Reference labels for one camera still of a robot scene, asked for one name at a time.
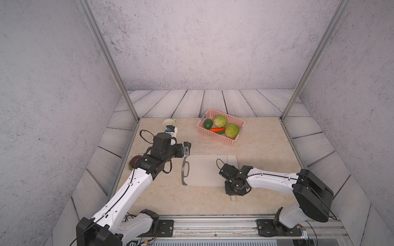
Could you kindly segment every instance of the white mug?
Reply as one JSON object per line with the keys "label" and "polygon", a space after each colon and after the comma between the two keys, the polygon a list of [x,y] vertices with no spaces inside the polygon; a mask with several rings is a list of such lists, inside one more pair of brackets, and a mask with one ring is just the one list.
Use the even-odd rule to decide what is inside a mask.
{"label": "white mug", "polygon": [[174,126],[175,125],[175,120],[173,119],[167,119],[163,121],[163,126],[166,128],[167,126]]}

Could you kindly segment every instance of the white cutting board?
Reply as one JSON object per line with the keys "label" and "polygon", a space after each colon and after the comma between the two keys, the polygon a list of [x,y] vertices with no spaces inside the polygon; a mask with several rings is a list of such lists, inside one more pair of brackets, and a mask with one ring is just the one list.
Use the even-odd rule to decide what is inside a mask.
{"label": "white cutting board", "polygon": [[[219,175],[217,159],[239,169],[235,155],[190,155],[183,161],[182,184],[224,187],[225,179]],[[219,160],[217,165],[222,168],[223,163]]]}

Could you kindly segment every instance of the white robotic arm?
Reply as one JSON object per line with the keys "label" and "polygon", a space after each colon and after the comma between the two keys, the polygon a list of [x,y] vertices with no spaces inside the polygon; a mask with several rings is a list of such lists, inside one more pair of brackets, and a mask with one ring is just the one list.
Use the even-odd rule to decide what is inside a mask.
{"label": "white robotic arm", "polygon": [[[171,127],[174,128],[168,126],[166,131],[176,131]],[[143,190],[164,171],[165,163],[170,162],[172,169],[171,159],[188,156],[190,148],[189,142],[177,144],[176,138],[168,133],[154,136],[153,146],[136,162],[132,173],[111,200],[91,219],[82,218],[78,222],[77,245],[125,246],[141,234],[154,235],[158,230],[158,214],[145,209],[129,221],[122,222],[123,218]]]}
{"label": "white robotic arm", "polygon": [[[156,213],[145,209],[129,221],[122,222],[123,218],[143,190],[164,170],[164,164],[169,161],[172,165],[173,157],[188,156],[190,147],[189,142],[184,142],[183,146],[177,144],[176,138],[168,133],[154,136],[153,146],[136,162],[127,181],[111,200],[91,219],[82,218],[79,221],[76,227],[77,245],[125,246],[141,234],[156,235],[159,223]],[[333,192],[309,170],[276,173],[251,166],[238,170],[224,164],[219,174],[226,179],[225,192],[230,196],[246,195],[252,188],[266,188],[296,198],[297,201],[290,206],[281,207],[274,220],[258,226],[260,236],[286,235],[289,229],[309,218],[328,221]]]}
{"label": "white robotic arm", "polygon": [[226,179],[225,191],[230,196],[246,195],[252,188],[266,188],[296,198],[297,201],[290,206],[281,207],[272,225],[269,225],[279,235],[310,218],[319,222],[328,221],[333,192],[307,169],[301,169],[299,173],[277,173],[251,166],[243,166],[238,170],[224,164],[219,174]]}

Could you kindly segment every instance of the gray textured wall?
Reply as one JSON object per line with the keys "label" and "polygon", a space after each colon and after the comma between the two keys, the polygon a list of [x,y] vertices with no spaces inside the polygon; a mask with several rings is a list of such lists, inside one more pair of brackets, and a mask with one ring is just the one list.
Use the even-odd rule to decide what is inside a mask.
{"label": "gray textured wall", "polygon": [[394,1],[354,1],[301,99],[394,232]]}
{"label": "gray textured wall", "polygon": [[89,0],[128,90],[290,89],[338,0]]}
{"label": "gray textured wall", "polygon": [[75,0],[0,2],[0,244],[43,245],[120,98]]}

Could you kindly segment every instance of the avocado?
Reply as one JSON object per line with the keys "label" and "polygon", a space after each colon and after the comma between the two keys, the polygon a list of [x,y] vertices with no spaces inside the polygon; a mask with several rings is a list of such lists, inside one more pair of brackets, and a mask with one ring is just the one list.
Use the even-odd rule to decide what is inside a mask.
{"label": "avocado", "polygon": [[207,129],[207,130],[209,130],[209,129],[212,128],[213,124],[214,124],[214,122],[213,122],[212,120],[206,119],[206,120],[204,121],[204,128]]}

